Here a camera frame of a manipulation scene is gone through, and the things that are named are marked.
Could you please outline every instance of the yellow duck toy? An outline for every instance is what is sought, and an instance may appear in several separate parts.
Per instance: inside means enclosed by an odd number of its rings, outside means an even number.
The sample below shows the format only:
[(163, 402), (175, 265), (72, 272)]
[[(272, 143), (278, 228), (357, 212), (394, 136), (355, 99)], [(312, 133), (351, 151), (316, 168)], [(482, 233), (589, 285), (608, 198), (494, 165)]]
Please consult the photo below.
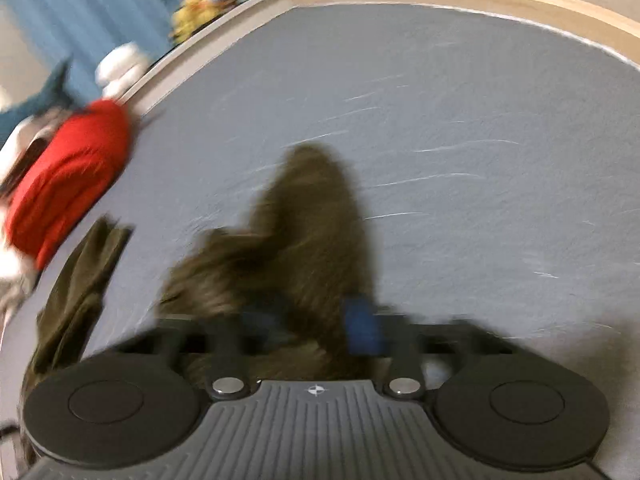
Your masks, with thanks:
[(182, 6), (174, 12), (175, 43), (187, 40), (196, 30), (215, 20), (229, 10), (235, 0), (183, 0)]

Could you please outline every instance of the blue curtain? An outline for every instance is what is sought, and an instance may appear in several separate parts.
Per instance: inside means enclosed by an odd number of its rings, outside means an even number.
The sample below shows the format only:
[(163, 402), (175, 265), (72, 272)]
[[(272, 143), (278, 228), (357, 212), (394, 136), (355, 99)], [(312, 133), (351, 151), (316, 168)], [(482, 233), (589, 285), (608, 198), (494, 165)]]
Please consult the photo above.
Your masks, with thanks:
[(171, 15), (181, 0), (2, 0), (42, 58), (72, 57), (68, 89), (98, 98), (95, 68), (115, 47), (134, 41), (153, 59), (170, 49)]

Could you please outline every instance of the round black disc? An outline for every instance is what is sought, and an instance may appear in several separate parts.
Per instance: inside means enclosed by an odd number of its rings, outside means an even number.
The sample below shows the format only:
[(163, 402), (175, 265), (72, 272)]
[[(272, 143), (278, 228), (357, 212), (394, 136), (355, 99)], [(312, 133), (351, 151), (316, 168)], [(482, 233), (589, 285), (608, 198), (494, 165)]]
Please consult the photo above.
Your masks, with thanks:
[(527, 354), (481, 358), (443, 384), (435, 415), (479, 460), (548, 470), (591, 456), (609, 426), (602, 393), (585, 378)]
[(113, 468), (171, 449), (199, 411), (194, 389), (156, 357), (105, 353), (40, 383), (24, 403), (24, 425), (46, 455)]

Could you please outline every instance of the metal bolt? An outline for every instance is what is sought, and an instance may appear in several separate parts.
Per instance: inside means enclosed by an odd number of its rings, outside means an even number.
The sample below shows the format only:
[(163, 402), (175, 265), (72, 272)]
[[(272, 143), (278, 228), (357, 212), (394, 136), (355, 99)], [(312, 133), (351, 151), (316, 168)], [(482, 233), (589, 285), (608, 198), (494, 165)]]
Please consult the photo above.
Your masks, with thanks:
[(213, 390), (220, 395), (236, 394), (244, 388), (244, 383), (236, 377), (222, 377), (213, 381)]
[(411, 395), (420, 389), (420, 383), (409, 377), (398, 377), (389, 383), (389, 389), (396, 395)]

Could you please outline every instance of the gray mat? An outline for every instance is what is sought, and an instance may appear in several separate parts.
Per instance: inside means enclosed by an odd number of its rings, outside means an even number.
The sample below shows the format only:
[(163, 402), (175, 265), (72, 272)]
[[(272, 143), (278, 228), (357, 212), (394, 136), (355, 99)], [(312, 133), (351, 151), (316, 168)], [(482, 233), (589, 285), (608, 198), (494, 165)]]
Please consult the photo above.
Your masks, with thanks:
[(35, 315), (99, 215), (136, 231), (88, 352), (145, 326), (193, 235), (241, 222), (284, 149), (316, 138), (357, 181), (380, 300), (427, 320), (471, 316), (586, 375), (612, 408), (597, 462), (636, 480), (638, 95), (632, 67), (529, 25), (412, 6), (287, 12), (145, 118), (124, 175), (5, 337), (2, 418), (15, 415)]

